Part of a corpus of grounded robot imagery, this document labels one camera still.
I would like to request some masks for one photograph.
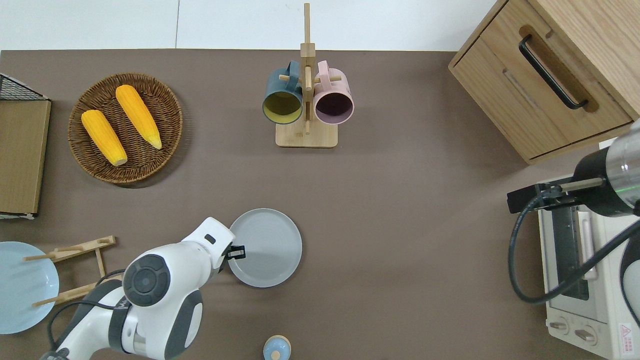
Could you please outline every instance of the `plate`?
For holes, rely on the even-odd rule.
[[[37,247],[17,241],[0,242],[0,334],[24,331],[49,314],[54,303],[31,306],[58,296],[58,272],[50,259],[23,261],[43,255]]]
[[[243,283],[269,288],[287,280],[302,258],[302,237],[296,224],[273,209],[254,209],[231,225],[234,246],[244,245],[244,259],[230,259],[229,267]]]
[[[162,149],[145,141],[116,99],[116,88],[133,86],[156,122]],[[82,125],[86,110],[100,110],[115,131],[127,162],[113,166],[93,143]],[[131,184],[148,178],[163,168],[173,156],[182,136],[182,109],[171,89],[149,75],[115,74],[84,92],[69,117],[68,141],[76,161],[91,176],[114,184]]]

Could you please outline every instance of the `mug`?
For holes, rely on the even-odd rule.
[[[353,99],[344,73],[329,69],[325,61],[318,63],[320,83],[314,86],[314,111],[321,122],[331,125],[341,124],[353,115]],[[330,76],[340,76],[341,80],[330,81]]]
[[[288,81],[280,80],[287,75]],[[298,83],[300,64],[290,61],[289,66],[274,70],[267,80],[262,112],[276,124],[290,124],[302,115],[302,87]]]

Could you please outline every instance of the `corn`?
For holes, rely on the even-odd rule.
[[[142,138],[156,149],[162,149],[156,122],[138,91],[131,85],[120,85],[116,88],[116,99]]]
[[[91,140],[113,166],[117,167],[127,162],[127,153],[124,151],[107,118],[104,117],[100,110],[85,111],[81,120]]]

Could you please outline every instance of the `wooden mug stand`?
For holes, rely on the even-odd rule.
[[[66,260],[74,256],[78,256],[81,254],[85,254],[87,252],[94,251],[95,256],[98,260],[98,271],[100,272],[100,276],[103,277],[106,275],[106,273],[104,272],[104,263],[102,262],[102,253],[100,253],[100,249],[103,247],[107,247],[109,245],[113,245],[115,243],[116,243],[116,240],[113,236],[107,236],[105,238],[88,241],[86,243],[82,243],[74,246],[55,248],[53,251],[48,252],[44,255],[28,256],[26,258],[23,258],[22,260],[32,261],[32,260],[38,260],[38,259],[51,259],[51,261],[53,261],[54,263],[57,263],[59,261]],[[116,275],[111,279],[122,279],[122,274]],[[55,302],[57,305],[62,302],[74,300],[88,294],[90,291],[92,291],[95,288],[95,285],[96,285],[96,282],[94,282],[93,284],[80,286],[79,288],[64,291],[62,293],[59,293],[58,296],[56,297],[34,302],[31,306],[38,307],[44,304],[48,304],[50,302]]]
[[[291,124],[276,124],[276,144],[280,147],[330,148],[338,145],[338,125],[325,124],[314,113],[314,82],[319,79],[316,79],[316,45],[310,40],[310,28],[309,3],[305,3],[305,42],[300,44],[302,116]],[[289,77],[281,75],[280,79],[288,80]]]

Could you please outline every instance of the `oven knob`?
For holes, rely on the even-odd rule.
[[[563,318],[562,316],[560,316],[556,321],[551,321],[547,319],[546,323],[547,323],[547,327],[556,329],[559,332],[562,332],[564,335],[567,335],[569,333],[569,325],[567,325],[568,323],[566,319]]]
[[[588,325],[585,326],[584,329],[576,330],[574,334],[591,345],[596,345],[598,343],[598,337],[596,336],[595,330]]]

